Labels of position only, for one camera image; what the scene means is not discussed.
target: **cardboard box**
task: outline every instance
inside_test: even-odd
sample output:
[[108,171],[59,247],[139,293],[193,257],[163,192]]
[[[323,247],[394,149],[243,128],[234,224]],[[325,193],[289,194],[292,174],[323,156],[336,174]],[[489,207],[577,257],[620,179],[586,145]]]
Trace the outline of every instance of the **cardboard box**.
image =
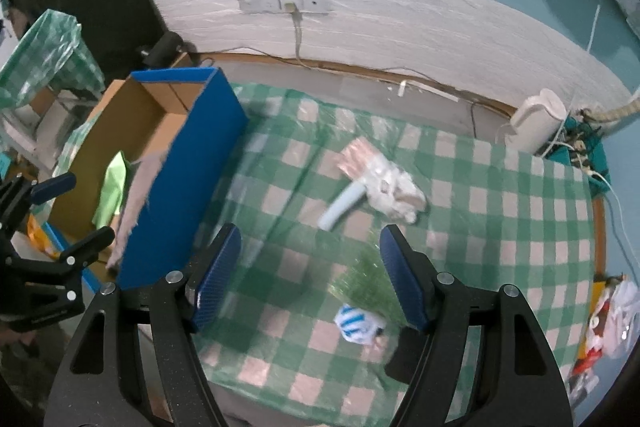
[[[50,224],[70,242],[95,230],[92,217],[111,159],[168,150],[129,236],[117,278],[152,284],[191,256],[200,220],[247,119],[218,68],[137,71],[115,80],[89,118],[97,120],[69,171],[76,188],[54,202]],[[99,279],[104,265],[92,266]]]

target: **box flap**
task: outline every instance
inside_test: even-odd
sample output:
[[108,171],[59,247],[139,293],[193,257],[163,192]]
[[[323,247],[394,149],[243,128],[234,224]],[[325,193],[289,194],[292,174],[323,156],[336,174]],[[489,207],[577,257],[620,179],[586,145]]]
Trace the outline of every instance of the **box flap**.
[[56,198],[49,216],[52,225],[75,241],[94,230],[91,220],[111,159],[120,150],[127,160],[138,159],[164,116],[135,80],[115,80],[92,114],[100,111],[69,167],[76,188]]

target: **electrical outlet panel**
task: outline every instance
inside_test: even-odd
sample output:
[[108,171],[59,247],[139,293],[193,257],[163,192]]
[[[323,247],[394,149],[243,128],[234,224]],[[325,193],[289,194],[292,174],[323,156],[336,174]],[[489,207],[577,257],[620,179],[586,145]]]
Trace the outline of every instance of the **electrical outlet panel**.
[[238,0],[238,5],[247,13],[280,13],[280,0]]
[[329,13],[329,0],[238,0],[245,13],[290,13],[287,4],[291,3],[299,12]]
[[329,0],[302,0],[302,12],[329,13]]

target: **power cord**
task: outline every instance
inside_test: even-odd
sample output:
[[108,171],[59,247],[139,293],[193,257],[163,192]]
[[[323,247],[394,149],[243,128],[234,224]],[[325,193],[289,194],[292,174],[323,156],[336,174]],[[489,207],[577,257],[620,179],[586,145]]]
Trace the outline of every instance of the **power cord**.
[[625,217],[623,216],[622,213],[622,204],[620,203],[620,198],[618,197],[618,195],[616,194],[615,190],[613,190],[613,187],[611,186],[611,184],[607,181],[607,179],[600,174],[599,172],[596,171],[590,171],[589,174],[591,176],[597,176],[598,178],[600,178],[606,185],[607,187],[609,187],[609,190],[611,191],[611,194],[613,194],[613,197],[616,200],[616,203],[618,204],[618,211],[620,212],[620,225],[622,228],[622,234],[625,236],[625,240],[626,243],[629,246],[629,250],[631,253],[631,256],[634,258],[635,264],[631,263],[625,249],[622,249],[622,253],[625,256],[625,260],[627,262],[627,264],[629,265],[629,267],[631,268],[631,271],[633,272],[634,277],[636,278],[636,282],[640,282],[640,278],[638,277],[638,272],[636,272],[636,266],[640,267],[640,261],[638,261],[638,258],[636,257],[636,252],[634,251],[634,247],[631,244],[631,240],[629,239],[629,235],[628,233],[626,233],[626,226],[625,226]]
[[503,123],[500,127],[498,127],[498,129],[496,129],[494,143],[498,143],[498,138],[500,138],[500,129],[507,127],[509,124],[511,124],[511,121]]
[[[291,20],[293,22],[293,29],[294,29],[294,36],[296,39],[296,46],[295,46],[295,55],[296,55],[296,62],[302,66],[303,68],[305,68],[305,70],[318,70],[318,71],[324,71],[324,72],[328,72],[328,73],[332,73],[331,70],[327,70],[324,68],[314,68],[311,66],[307,66],[303,61],[302,58],[300,57],[300,47],[302,46],[302,13],[300,12],[300,10],[298,9],[298,6],[296,6],[295,3],[293,2],[287,2],[284,5],[285,11],[287,13],[291,14]],[[262,50],[259,50],[257,48],[252,48],[250,46],[235,46],[233,48],[227,48],[224,50],[219,50],[216,51],[214,53],[226,53],[226,52],[232,52],[232,51],[237,51],[237,50],[251,50],[253,52],[257,52],[261,55],[265,55],[266,57],[269,58],[273,58],[274,60],[277,60],[279,62],[282,62],[283,64],[288,64],[291,65],[291,62],[289,60],[286,60],[284,58],[281,57],[276,57],[275,55],[271,55],[267,52],[264,52]],[[412,73],[418,74],[418,76],[423,77],[424,79],[430,81],[430,82],[434,82],[437,83],[436,80],[434,80],[433,78],[431,78],[428,74],[422,73],[421,71],[418,70],[414,70],[413,68],[409,68],[406,66],[392,66],[390,68],[382,68],[382,69],[376,69],[376,70],[372,70],[372,71],[377,71],[380,73],[386,73],[386,72],[390,72],[390,71],[411,71]],[[474,99],[469,99],[469,98],[465,98],[464,96],[460,96],[457,94],[457,97],[461,98],[462,100],[464,100],[465,102],[471,104],[471,108],[470,108],[470,112],[471,112],[471,124],[473,127],[473,133],[474,133],[474,138],[478,137],[478,133],[477,133],[477,129],[476,129],[476,117],[474,114],[474,107],[476,105],[480,105],[481,107],[494,112],[495,114],[498,114],[504,118],[510,119],[510,115],[506,114],[505,112],[499,110],[498,108],[492,107],[491,105],[488,105],[487,103],[482,102],[481,100],[478,100],[477,98]]]
[[296,60],[298,64],[307,70],[313,70],[307,66],[300,58],[300,46],[302,46],[302,13],[293,2],[287,2],[284,5],[284,9],[287,13],[291,14],[291,20],[293,21],[293,31],[296,36]]

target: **plastic sheet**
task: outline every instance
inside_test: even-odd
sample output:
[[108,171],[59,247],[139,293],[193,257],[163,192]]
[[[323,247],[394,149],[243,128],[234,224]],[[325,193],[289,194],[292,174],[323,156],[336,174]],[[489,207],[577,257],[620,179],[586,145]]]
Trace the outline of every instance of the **plastic sheet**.
[[46,10],[0,70],[0,109],[28,104],[43,87],[104,90],[104,75],[75,17]]
[[[580,172],[295,90],[247,84],[235,91],[249,117],[246,135],[196,242],[206,245],[228,221],[242,233],[238,268],[220,317],[195,337],[210,381],[310,423],[391,422],[406,386],[385,374],[384,363],[402,315],[394,311],[394,301],[381,309],[393,295],[390,283],[386,297],[375,299],[378,304],[367,303],[368,292],[383,285],[382,263],[369,255],[377,254],[380,230],[389,219],[362,200],[331,232],[318,229],[318,218],[350,182],[337,167],[339,153],[360,136],[428,194],[428,212],[419,213],[412,225],[399,224],[412,247],[469,286],[519,286],[534,303],[543,331],[558,333],[556,360],[575,362],[577,346],[566,341],[573,323],[562,318],[584,323],[593,278],[589,189]],[[562,203],[554,204],[558,198]],[[555,222],[561,210],[556,244],[555,237],[545,237],[549,229],[543,223]],[[516,241],[522,232],[539,248]],[[343,301],[335,298],[332,283],[340,275],[346,280],[350,271],[371,277],[366,263],[378,276],[363,288],[367,301],[358,301],[358,307],[391,318],[384,343],[374,346],[345,341],[334,323]],[[556,297],[556,287],[544,283],[554,264],[563,265],[555,283],[566,287]],[[470,331],[450,419],[465,410],[478,346],[478,332]]]

